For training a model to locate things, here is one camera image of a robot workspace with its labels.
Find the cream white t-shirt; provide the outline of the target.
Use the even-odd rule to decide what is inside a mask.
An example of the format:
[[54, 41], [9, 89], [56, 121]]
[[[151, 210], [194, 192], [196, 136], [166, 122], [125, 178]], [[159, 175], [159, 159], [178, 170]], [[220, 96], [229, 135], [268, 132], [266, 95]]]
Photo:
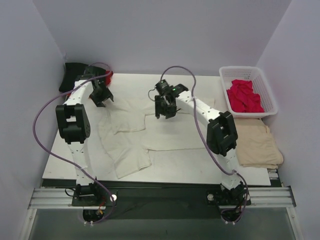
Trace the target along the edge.
[[156, 119], [147, 98], [107, 102], [98, 134], [119, 179], [151, 166], [150, 151], [204, 148], [191, 114], [181, 109], [173, 118]]

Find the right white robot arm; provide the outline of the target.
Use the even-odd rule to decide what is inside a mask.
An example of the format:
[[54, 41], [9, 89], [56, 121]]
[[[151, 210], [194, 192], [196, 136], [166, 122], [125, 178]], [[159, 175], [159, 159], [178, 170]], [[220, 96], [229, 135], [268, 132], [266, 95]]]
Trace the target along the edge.
[[211, 157], [216, 156], [213, 161], [222, 172], [221, 184], [225, 188], [221, 192], [222, 200], [233, 204], [240, 197], [236, 187], [242, 180], [236, 170], [238, 133], [232, 114], [207, 105], [183, 84], [173, 86], [166, 80], [160, 80], [155, 90], [158, 92], [154, 97], [156, 118], [173, 118], [178, 110], [193, 116], [205, 148]]

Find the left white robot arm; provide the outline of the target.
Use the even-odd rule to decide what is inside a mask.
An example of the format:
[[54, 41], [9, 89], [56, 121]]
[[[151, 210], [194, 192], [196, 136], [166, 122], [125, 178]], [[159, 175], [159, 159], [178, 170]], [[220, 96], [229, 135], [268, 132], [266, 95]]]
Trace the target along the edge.
[[89, 156], [91, 125], [85, 102], [92, 100], [96, 107], [103, 108], [105, 100], [113, 100], [114, 96], [108, 88], [112, 75], [108, 66], [102, 68], [98, 63], [66, 63], [59, 92], [67, 97], [62, 105], [55, 108], [59, 135], [66, 142], [75, 164], [74, 199], [84, 200], [90, 206], [101, 201], [102, 190], [95, 182], [97, 178]]

